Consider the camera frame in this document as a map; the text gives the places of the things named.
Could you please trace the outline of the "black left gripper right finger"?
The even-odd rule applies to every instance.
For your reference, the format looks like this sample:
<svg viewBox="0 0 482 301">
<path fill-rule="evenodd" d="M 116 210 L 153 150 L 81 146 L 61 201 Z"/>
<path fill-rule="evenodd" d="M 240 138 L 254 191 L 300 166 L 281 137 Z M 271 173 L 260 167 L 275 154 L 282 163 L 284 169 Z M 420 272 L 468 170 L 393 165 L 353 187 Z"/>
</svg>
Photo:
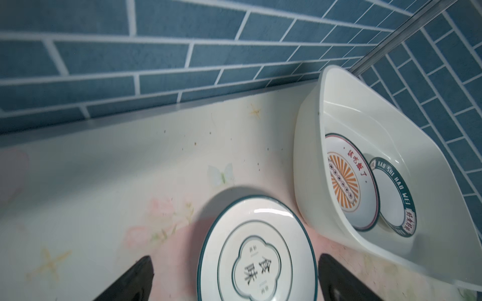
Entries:
<svg viewBox="0 0 482 301">
<path fill-rule="evenodd" d="M 327 253 L 322 253 L 319 258 L 318 280 L 324 300 L 382 301 L 376 293 Z"/>
</svg>

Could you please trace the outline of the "green rim plate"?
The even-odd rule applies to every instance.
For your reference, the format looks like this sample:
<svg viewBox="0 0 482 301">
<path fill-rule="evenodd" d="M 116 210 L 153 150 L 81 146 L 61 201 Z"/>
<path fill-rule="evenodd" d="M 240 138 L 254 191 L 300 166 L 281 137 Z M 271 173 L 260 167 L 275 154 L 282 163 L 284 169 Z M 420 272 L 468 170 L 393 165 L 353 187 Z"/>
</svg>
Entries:
<svg viewBox="0 0 482 301">
<path fill-rule="evenodd" d="M 417 228 L 417 213 L 412 194 L 399 171 L 388 160 L 376 157 L 370 161 L 380 196 L 380 214 L 398 235 L 409 238 Z"/>
</svg>

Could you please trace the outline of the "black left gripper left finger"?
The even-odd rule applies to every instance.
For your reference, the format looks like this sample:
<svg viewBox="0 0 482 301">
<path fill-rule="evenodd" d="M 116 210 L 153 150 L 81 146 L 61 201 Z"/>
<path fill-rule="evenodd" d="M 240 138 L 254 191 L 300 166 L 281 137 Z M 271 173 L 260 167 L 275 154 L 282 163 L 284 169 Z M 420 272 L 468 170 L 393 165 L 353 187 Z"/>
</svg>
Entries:
<svg viewBox="0 0 482 301">
<path fill-rule="evenodd" d="M 153 286 L 154 268 L 149 255 L 140 258 L 95 301 L 149 300 Z"/>
</svg>

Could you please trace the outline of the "orange sunburst plate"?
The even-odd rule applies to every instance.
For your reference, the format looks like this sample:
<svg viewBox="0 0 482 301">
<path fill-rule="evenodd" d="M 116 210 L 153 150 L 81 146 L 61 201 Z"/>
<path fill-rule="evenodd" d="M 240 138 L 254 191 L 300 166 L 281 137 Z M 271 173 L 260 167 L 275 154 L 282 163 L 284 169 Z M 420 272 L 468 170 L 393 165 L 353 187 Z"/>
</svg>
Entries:
<svg viewBox="0 0 482 301">
<path fill-rule="evenodd" d="M 343 135 L 325 135 L 328 170 L 335 198 L 358 232 L 370 231 L 380 215 L 380 196 L 374 173 L 361 150 Z"/>
</svg>

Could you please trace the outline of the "white plate grey emblem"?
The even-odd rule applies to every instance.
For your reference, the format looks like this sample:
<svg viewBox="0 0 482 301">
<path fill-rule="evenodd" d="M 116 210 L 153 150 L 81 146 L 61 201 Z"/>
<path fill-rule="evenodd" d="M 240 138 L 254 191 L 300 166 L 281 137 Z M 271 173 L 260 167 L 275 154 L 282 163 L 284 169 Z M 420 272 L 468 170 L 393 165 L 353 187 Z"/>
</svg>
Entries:
<svg viewBox="0 0 482 301">
<path fill-rule="evenodd" d="M 197 266 L 198 300 L 316 300 L 315 251 L 301 220 L 277 199 L 246 196 L 215 219 Z"/>
</svg>

